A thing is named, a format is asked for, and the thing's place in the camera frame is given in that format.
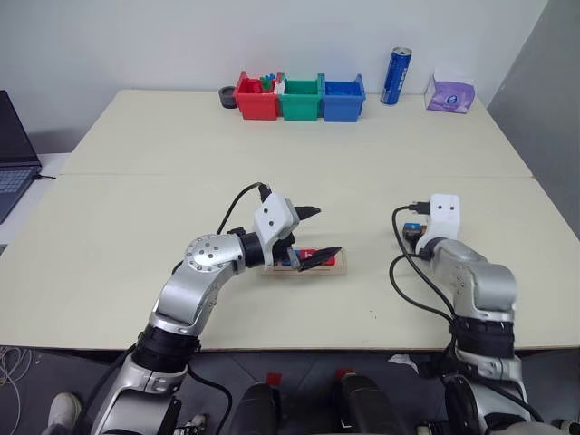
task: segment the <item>blue bin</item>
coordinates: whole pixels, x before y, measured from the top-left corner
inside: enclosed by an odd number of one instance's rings
[[[363,110],[363,78],[356,75],[354,82],[327,82],[323,76],[322,112],[325,121],[356,122]]]

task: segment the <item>blue can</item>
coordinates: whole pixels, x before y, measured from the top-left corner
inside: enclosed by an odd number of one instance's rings
[[[384,81],[384,89],[381,94],[381,102],[396,104],[401,94],[402,83],[405,81],[407,69],[411,62],[411,49],[395,47],[392,50],[387,78]]]

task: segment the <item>green bin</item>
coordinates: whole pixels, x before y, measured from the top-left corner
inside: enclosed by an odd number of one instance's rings
[[[323,77],[319,72],[312,81],[284,79],[284,93],[278,99],[286,121],[316,121],[323,96]]]

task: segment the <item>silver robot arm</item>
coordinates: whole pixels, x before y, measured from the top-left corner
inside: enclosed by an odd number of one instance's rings
[[[173,433],[180,409],[174,393],[200,348],[198,337],[226,281],[247,267],[269,268],[283,259],[305,270],[340,250],[326,248],[304,262],[296,259],[292,231],[301,219],[320,209],[295,208],[266,185],[260,193],[263,203],[255,213],[253,232],[237,228],[234,234],[208,234],[188,245],[183,261],[163,286],[135,351],[127,356],[109,389],[91,434]]]
[[[530,423],[529,407],[522,406],[527,405],[527,395],[514,351],[515,277],[457,240],[459,197],[437,194],[410,209],[428,214],[428,225],[406,224],[403,235],[430,262],[435,280],[453,295],[452,369],[443,378],[452,429],[461,435],[483,435],[514,426],[513,433],[520,433],[521,425],[529,424],[546,430],[534,433],[552,433],[550,426]]]

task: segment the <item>red object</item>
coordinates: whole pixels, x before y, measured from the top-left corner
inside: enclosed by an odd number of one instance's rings
[[[266,375],[266,383],[271,387],[277,387],[282,381],[282,373],[269,373]]]
[[[298,252],[298,257],[301,260],[306,260],[307,258],[310,258],[314,252],[316,252],[316,249],[300,249]],[[334,266],[335,264],[336,258],[333,256],[332,258],[329,258],[324,263],[322,263],[322,266]]]
[[[280,114],[278,96],[271,89],[263,90],[259,79],[250,79],[245,71],[239,74],[234,98],[245,120],[275,121]]]
[[[354,373],[353,369],[336,369],[334,372],[334,378],[340,381],[346,373]]]

